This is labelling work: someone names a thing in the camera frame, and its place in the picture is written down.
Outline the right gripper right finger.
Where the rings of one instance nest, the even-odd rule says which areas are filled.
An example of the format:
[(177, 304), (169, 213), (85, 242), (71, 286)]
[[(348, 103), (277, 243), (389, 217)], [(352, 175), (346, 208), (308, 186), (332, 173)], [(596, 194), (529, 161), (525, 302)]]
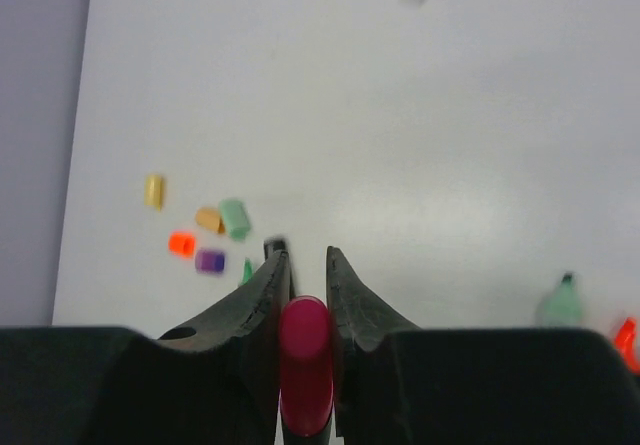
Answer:
[(348, 444), (635, 444), (639, 379), (580, 328), (424, 330), (326, 255), (337, 434)]

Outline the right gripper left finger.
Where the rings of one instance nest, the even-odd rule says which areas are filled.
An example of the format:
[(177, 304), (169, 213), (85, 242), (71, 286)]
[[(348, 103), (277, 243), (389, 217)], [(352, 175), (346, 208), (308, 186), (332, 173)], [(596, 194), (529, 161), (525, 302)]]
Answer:
[(270, 444), (287, 253), (157, 339), (120, 327), (1, 332), (5, 444)]

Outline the pink black highlighter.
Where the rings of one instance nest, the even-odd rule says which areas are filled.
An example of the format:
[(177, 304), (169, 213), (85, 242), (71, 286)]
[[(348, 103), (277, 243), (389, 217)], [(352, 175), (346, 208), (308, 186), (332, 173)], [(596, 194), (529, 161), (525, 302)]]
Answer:
[(312, 296), (291, 300), (279, 321), (280, 398), (286, 444), (327, 444), (333, 411), (330, 315)]

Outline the green black highlighter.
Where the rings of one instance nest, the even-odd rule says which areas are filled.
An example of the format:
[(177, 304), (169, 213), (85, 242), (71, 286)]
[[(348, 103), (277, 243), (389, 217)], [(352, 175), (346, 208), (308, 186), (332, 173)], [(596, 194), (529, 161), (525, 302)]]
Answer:
[(239, 286), (246, 284), (254, 274), (254, 265), (251, 259), (246, 258), (243, 262), (242, 277)]

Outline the purple pen cap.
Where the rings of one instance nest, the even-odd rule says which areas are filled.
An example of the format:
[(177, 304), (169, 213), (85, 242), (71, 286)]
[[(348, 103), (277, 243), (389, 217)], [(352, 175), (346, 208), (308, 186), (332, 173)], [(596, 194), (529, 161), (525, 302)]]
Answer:
[(219, 250), (201, 248), (195, 255), (195, 269), (199, 273), (222, 274), (226, 265), (226, 254)]

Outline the orange pen cap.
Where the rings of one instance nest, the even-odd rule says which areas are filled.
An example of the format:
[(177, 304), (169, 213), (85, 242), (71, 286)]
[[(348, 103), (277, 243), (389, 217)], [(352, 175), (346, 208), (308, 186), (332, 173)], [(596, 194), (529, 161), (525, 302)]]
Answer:
[(192, 258), (196, 249), (196, 237), (185, 231), (172, 232), (168, 239), (168, 250), (181, 258)]

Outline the blue black highlighter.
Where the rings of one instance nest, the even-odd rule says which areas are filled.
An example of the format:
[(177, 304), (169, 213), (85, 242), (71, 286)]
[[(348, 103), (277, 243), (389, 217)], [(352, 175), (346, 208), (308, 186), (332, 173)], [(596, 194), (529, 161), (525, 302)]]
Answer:
[(287, 252), (287, 241), (283, 236), (274, 236), (266, 239), (263, 243), (264, 258), (269, 259), (276, 252)]

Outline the tan pen cap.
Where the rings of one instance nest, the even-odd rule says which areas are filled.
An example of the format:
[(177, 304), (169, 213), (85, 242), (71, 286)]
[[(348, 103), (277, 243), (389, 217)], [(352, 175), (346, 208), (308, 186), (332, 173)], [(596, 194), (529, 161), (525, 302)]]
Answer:
[(212, 207), (201, 207), (195, 214), (196, 224), (212, 233), (224, 234), (225, 226), (218, 209)]

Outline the mint pen cap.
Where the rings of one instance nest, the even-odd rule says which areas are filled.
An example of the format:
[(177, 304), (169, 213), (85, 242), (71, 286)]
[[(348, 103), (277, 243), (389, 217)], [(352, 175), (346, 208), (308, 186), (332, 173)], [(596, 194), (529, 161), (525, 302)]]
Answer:
[(244, 203), (235, 198), (219, 202), (219, 213), (227, 235), (234, 241), (244, 241), (251, 231), (251, 223)]

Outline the mint cap translucent highlighter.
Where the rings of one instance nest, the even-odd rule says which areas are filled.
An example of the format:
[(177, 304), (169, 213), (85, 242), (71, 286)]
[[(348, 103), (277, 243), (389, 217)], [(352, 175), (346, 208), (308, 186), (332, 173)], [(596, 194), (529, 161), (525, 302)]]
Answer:
[(540, 327), (580, 327), (584, 303), (573, 272), (565, 272), (558, 284), (541, 300), (535, 323)]

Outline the yellow pen cap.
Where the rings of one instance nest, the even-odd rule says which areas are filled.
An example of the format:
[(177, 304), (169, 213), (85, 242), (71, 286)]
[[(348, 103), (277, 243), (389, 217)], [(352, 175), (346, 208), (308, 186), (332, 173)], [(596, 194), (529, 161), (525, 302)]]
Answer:
[(155, 210), (164, 206), (165, 177), (161, 174), (150, 174), (145, 179), (144, 204)]

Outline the orange black highlighter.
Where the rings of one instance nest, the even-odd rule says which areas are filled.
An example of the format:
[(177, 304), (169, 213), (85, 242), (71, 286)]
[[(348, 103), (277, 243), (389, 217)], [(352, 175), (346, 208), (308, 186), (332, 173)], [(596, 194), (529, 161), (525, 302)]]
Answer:
[(633, 317), (627, 317), (619, 327), (613, 344), (618, 350), (623, 361), (629, 370), (639, 374), (639, 358), (636, 354), (635, 341), (638, 334), (637, 320)]

